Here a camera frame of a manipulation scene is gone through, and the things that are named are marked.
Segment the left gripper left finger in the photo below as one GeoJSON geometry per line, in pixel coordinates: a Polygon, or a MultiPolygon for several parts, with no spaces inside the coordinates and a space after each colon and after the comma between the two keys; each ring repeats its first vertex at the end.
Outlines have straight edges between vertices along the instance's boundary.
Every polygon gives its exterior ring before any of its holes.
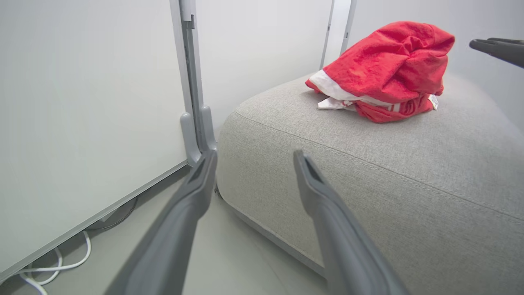
{"type": "Polygon", "coordinates": [[[198,221],[215,187],[217,152],[202,154],[106,290],[107,295],[181,295],[198,221]]]}

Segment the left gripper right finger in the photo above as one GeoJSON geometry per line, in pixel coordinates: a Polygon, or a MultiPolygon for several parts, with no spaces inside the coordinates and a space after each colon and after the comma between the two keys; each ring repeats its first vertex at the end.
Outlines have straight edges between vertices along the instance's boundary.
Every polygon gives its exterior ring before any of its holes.
{"type": "Polygon", "coordinates": [[[302,150],[293,152],[303,207],[312,218],[332,295],[407,295],[387,259],[302,150]]]}

